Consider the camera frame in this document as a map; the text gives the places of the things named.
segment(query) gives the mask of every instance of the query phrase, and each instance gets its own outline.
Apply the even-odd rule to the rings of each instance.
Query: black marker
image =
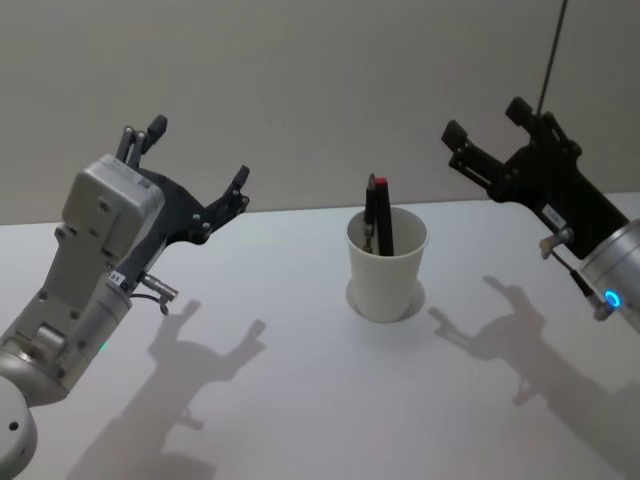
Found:
[[[364,246],[362,250],[372,253],[371,241],[376,221],[376,177],[372,173],[367,183],[367,199],[364,205]]]
[[[385,177],[376,178],[376,223],[378,227],[379,254],[383,257],[393,257],[389,183]]]

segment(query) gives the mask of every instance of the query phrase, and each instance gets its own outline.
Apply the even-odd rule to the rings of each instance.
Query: sticker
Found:
[[[553,223],[556,227],[562,229],[567,224],[567,221],[560,216],[558,212],[556,212],[551,205],[548,203],[542,209],[542,214],[547,217],[551,223]]]
[[[125,277],[121,273],[116,272],[115,270],[109,274],[109,280],[111,280],[117,286],[122,285],[122,282],[124,282],[126,278],[127,277]]]

